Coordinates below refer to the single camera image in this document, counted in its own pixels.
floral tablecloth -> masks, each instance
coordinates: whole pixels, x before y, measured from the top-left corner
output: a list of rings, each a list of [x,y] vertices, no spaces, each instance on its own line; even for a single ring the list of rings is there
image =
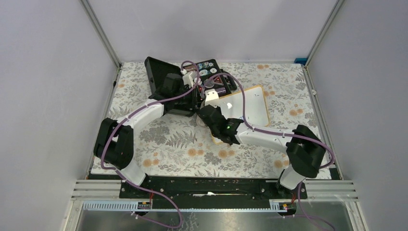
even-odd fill
[[[249,88],[262,85],[271,123],[269,127],[292,129],[298,124],[319,137],[302,68],[299,64],[220,64]],[[143,63],[124,63],[108,116],[124,116],[151,95]],[[215,144],[209,128],[196,123],[197,115],[165,115],[150,123],[134,140],[134,159],[149,175],[278,178],[289,165],[278,151],[253,146]],[[92,174],[114,174],[94,159]],[[331,179],[322,169],[318,179]]]

glass panel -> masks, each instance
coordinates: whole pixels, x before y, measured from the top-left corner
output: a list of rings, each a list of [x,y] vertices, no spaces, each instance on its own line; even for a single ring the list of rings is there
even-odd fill
[[[352,231],[351,222],[346,207],[341,202],[303,202],[302,206],[309,215],[321,217],[337,230]],[[150,212],[149,218],[169,225],[176,225],[179,221],[176,212]],[[306,218],[280,217],[277,213],[255,213],[255,212],[184,212],[184,222],[180,230],[201,231],[315,231],[317,228]],[[112,211],[82,211],[78,231],[134,231],[134,230],[170,230],[151,222],[135,219],[129,212]]]

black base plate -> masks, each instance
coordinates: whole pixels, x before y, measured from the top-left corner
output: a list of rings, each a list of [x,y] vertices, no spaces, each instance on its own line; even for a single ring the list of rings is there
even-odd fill
[[[143,188],[160,192],[177,204],[179,208],[233,209],[270,208],[270,199],[291,200],[297,190],[276,188],[276,179],[233,179],[233,178],[191,178],[191,177],[146,177]],[[149,198],[150,194],[122,183],[119,198]],[[301,199],[307,198],[302,183]],[[194,196],[212,192],[216,195]],[[153,196],[154,209],[174,208],[169,201],[159,195]]]

red wire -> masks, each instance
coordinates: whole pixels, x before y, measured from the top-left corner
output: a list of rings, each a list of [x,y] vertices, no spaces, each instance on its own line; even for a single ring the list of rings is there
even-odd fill
[[[150,198],[149,198],[149,203],[150,203],[150,206],[152,206],[152,198],[153,198],[153,195],[154,195],[154,193],[150,193]]]
[[[292,201],[291,201],[290,205],[293,204],[295,200],[296,200],[296,195],[294,193],[292,193]]]

white wall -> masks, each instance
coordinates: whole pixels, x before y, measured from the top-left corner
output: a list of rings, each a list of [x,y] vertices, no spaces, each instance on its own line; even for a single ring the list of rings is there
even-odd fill
[[[0,3],[0,230],[59,229],[115,67],[78,0]]]
[[[307,57],[336,0],[90,0],[122,62]]]
[[[346,1],[310,64],[371,231],[407,230],[408,1]]]

